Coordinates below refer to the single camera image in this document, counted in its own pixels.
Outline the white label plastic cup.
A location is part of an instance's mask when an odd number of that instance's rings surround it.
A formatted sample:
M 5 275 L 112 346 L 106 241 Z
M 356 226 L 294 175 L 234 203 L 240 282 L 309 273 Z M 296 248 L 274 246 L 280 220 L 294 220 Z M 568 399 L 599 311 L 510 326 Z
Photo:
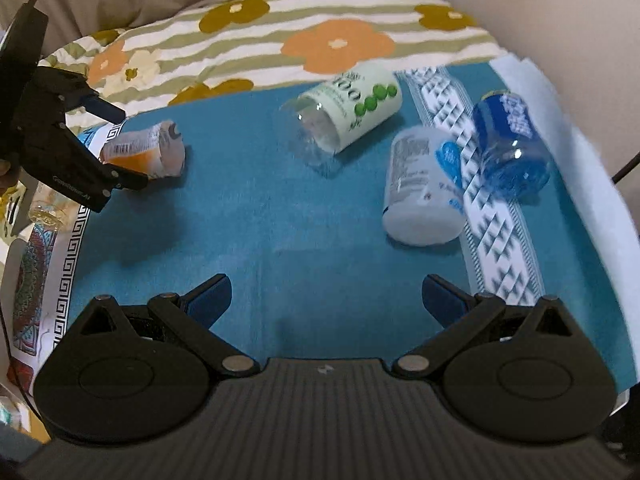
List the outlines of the white label plastic cup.
M 454 136 L 427 126 L 405 128 L 390 146 L 386 234 L 408 246 L 441 245 L 458 238 L 465 222 L 461 151 Z

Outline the blue plastic cup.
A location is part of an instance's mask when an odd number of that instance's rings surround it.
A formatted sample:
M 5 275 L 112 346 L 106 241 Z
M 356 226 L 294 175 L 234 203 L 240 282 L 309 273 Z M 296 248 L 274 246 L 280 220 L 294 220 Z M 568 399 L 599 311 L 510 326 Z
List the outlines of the blue plastic cup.
M 537 194 L 550 178 L 550 154 L 525 101 L 510 91 L 487 93 L 472 119 L 484 185 L 504 200 Z

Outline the green label clear cup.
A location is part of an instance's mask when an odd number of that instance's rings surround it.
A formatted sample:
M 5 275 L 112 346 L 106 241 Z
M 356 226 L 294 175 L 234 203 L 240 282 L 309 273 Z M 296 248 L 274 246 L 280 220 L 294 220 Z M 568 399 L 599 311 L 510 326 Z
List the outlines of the green label clear cup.
M 328 171 L 346 148 L 402 105 L 396 75 L 375 62 L 361 62 L 285 102 L 277 112 L 284 146 L 307 166 Z

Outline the teal patterned cloth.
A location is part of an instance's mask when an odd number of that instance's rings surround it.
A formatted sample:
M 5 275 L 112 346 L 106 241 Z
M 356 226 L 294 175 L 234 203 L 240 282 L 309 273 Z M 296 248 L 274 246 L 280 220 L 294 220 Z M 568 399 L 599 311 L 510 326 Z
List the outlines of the teal patterned cloth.
M 35 229 L 6 259 L 2 348 L 29 382 L 87 301 L 108 292 L 141 304 L 227 274 L 217 335 L 258 360 L 382 358 L 436 334 L 421 300 L 436 273 L 511 304 L 560 297 L 620 389 L 639 379 L 639 240 L 599 156 L 561 110 L 539 68 L 513 55 L 425 67 L 400 77 L 401 110 L 323 177 L 284 147 L 280 106 L 294 87 L 245 91 L 129 118 L 125 131 L 174 122 L 186 142 L 178 179 L 77 209 L 62 233 Z M 552 149 L 549 183 L 507 203 L 480 184 L 473 105 L 510 90 Z M 452 242 L 411 248 L 382 225 L 390 144 L 403 128 L 449 130 L 462 155 L 468 221 Z

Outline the floral striped blanket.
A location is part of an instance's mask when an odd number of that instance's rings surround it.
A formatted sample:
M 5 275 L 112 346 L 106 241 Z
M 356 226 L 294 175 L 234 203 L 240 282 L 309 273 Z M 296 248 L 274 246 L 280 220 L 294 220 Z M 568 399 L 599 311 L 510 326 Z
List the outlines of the floral striped blanket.
M 446 0 L 230 0 L 76 39 L 42 65 L 87 78 L 130 116 L 323 80 L 367 60 L 391 70 L 506 52 Z

